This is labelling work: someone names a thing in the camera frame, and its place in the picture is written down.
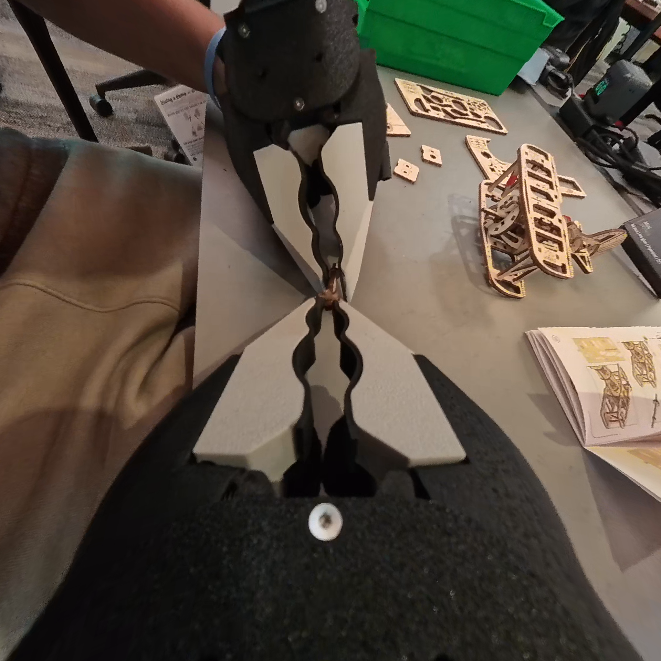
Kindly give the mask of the black table leg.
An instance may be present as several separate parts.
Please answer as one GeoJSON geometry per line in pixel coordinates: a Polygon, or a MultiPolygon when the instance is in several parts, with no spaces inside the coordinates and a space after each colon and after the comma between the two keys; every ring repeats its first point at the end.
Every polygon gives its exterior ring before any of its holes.
{"type": "Polygon", "coordinates": [[[85,141],[98,143],[95,131],[54,46],[45,20],[21,2],[8,1],[8,4],[34,48],[77,135],[85,141]]]}

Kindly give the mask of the pale blue box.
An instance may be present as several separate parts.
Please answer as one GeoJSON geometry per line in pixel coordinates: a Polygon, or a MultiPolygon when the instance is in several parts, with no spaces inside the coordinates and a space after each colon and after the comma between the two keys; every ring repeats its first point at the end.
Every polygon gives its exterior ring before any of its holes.
{"type": "Polygon", "coordinates": [[[521,70],[519,70],[517,77],[529,86],[535,86],[549,63],[549,59],[550,53],[543,48],[538,48],[533,56],[522,66],[521,70]]]}

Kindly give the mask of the green plastic bin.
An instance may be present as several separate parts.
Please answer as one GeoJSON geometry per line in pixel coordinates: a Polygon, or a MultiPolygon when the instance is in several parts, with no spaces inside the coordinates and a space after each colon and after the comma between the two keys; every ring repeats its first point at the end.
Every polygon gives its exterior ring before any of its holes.
{"type": "Polygon", "coordinates": [[[564,17],[544,1],[357,1],[360,44],[396,71],[501,95],[564,17]]]}

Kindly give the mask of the printed paper sheet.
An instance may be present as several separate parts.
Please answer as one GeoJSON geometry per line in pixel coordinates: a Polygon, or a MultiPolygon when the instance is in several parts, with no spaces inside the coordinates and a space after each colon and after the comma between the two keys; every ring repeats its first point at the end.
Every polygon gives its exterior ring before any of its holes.
{"type": "Polygon", "coordinates": [[[185,85],[168,88],[154,97],[184,156],[199,169],[203,166],[207,99],[206,93],[185,85]]]}

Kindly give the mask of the person's left forearm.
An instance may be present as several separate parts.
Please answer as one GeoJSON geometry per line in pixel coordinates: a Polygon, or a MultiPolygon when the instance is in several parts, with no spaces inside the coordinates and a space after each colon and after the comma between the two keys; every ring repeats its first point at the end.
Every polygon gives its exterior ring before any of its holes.
{"type": "Polygon", "coordinates": [[[199,1],[24,1],[67,33],[203,92],[208,46],[223,19],[199,1]]]}

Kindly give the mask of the large laser-cut wooden sheet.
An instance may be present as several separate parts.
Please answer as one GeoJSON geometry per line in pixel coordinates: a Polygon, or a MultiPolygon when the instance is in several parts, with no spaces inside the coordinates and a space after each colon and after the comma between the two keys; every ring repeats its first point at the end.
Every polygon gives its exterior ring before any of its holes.
{"type": "Polygon", "coordinates": [[[409,113],[454,126],[479,129],[505,136],[508,129],[491,106],[481,98],[395,78],[394,84],[409,113]]]}

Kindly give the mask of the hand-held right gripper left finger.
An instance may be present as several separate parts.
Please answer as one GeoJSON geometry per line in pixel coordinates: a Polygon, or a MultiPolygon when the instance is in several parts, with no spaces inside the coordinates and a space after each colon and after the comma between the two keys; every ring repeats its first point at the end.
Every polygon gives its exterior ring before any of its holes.
{"type": "Polygon", "coordinates": [[[307,373],[323,304],[308,299],[242,352],[194,448],[199,461],[281,483],[315,445],[307,373]]]}

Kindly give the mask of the open instruction booklet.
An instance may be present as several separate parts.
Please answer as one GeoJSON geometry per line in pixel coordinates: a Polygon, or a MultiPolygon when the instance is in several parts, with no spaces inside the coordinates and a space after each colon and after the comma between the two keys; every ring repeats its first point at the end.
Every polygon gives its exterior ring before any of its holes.
{"type": "Polygon", "coordinates": [[[581,446],[660,501],[660,327],[525,336],[581,446]]]}

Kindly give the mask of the blue wristband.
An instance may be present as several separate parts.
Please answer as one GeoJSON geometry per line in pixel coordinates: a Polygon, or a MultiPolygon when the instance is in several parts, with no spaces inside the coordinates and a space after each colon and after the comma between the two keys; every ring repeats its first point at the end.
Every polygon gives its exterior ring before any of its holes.
{"type": "Polygon", "coordinates": [[[203,62],[203,81],[206,88],[206,93],[210,100],[214,103],[215,107],[221,110],[219,93],[216,90],[215,81],[219,76],[220,69],[223,68],[224,62],[219,48],[221,47],[222,39],[225,36],[227,26],[220,28],[210,39],[206,48],[206,53],[203,62]]]}

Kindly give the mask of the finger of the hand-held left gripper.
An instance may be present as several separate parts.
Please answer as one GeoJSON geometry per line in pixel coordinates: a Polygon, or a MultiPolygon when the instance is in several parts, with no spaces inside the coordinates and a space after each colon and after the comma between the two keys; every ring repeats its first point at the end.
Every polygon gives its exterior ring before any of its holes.
{"type": "Polygon", "coordinates": [[[356,291],[374,202],[369,198],[362,123],[335,129],[321,148],[321,170],[335,197],[333,232],[344,298],[356,291]]]}
{"type": "Polygon", "coordinates": [[[274,230],[317,293],[325,288],[319,235],[307,205],[302,161],[275,144],[254,152],[274,230]]]}

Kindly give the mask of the black office chair base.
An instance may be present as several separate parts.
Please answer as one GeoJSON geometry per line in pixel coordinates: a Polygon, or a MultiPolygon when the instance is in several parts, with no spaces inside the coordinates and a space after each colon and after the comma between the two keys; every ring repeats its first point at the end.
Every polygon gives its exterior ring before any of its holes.
{"type": "Polygon", "coordinates": [[[113,114],[111,103],[106,99],[107,93],[126,91],[155,85],[166,85],[171,80],[151,70],[136,70],[125,75],[109,78],[96,84],[96,93],[90,95],[88,101],[90,107],[102,118],[108,118],[113,114]]]}

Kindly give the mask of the grey cylindrical device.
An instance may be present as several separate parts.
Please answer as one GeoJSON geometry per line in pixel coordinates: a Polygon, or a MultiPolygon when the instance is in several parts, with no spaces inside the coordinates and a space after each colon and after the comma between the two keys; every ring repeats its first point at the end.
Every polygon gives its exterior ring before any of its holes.
{"type": "Polygon", "coordinates": [[[614,125],[643,99],[652,85],[639,65],[619,60],[584,95],[586,111],[592,119],[614,125]]]}

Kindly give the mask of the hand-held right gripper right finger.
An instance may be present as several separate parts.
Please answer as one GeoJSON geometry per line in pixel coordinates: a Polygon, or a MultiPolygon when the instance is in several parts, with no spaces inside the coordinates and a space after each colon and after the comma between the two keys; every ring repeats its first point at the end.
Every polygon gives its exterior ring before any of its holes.
{"type": "Polygon", "coordinates": [[[357,464],[380,481],[391,471],[464,461],[466,450],[414,353],[348,303],[335,304],[333,315],[357,464]]]}

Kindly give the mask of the person's beige sweatshirt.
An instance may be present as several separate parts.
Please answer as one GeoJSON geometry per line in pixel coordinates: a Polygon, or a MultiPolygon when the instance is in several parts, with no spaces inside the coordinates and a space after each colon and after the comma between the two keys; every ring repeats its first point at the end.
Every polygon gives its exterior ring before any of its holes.
{"type": "Polygon", "coordinates": [[[202,171],[1,129],[1,659],[192,387],[202,171]]]}

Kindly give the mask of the small wooden model part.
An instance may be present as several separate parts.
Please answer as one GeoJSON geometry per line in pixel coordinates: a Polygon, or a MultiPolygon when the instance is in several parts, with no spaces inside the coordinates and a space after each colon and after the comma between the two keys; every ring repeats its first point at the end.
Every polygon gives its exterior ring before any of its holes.
{"type": "Polygon", "coordinates": [[[328,269],[325,288],[318,297],[323,301],[323,309],[326,311],[331,311],[336,303],[346,299],[344,273],[338,262],[328,269]]]}

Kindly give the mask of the black cardboard box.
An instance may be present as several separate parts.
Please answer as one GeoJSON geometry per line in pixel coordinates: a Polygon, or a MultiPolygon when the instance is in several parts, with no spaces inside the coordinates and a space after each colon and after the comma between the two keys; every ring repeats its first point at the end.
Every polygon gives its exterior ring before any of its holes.
{"type": "Polygon", "coordinates": [[[625,254],[660,299],[660,209],[628,220],[621,228],[627,234],[622,243],[625,254]]]}

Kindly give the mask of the wooden biplane model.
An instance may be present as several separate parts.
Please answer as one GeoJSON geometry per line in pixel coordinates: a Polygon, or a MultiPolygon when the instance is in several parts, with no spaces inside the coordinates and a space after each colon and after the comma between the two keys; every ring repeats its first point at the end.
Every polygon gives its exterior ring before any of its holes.
{"type": "Polygon", "coordinates": [[[517,159],[493,181],[479,185],[479,231],[486,281],[504,297],[525,297],[524,280],[536,272],[558,280],[594,270],[597,256],[627,238],[624,229],[593,234],[563,214],[553,155],[522,144],[517,159]]]}

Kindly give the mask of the grey desk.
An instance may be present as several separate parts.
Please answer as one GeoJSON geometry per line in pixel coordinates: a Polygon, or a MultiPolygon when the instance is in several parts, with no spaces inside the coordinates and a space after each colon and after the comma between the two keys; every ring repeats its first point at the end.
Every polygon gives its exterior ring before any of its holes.
{"type": "MultiPolygon", "coordinates": [[[[542,274],[513,301],[484,281],[476,239],[481,172],[467,130],[412,117],[380,69],[412,136],[390,140],[393,162],[437,147],[414,185],[378,186],[352,305],[425,355],[515,442],[549,492],[584,572],[645,660],[660,659],[660,503],[584,451],[549,389],[525,332],[551,326],[660,326],[660,302],[621,249],[594,273],[542,274]]],[[[203,148],[194,381],[313,293],[237,178],[222,115],[208,103],[203,148]]]]}

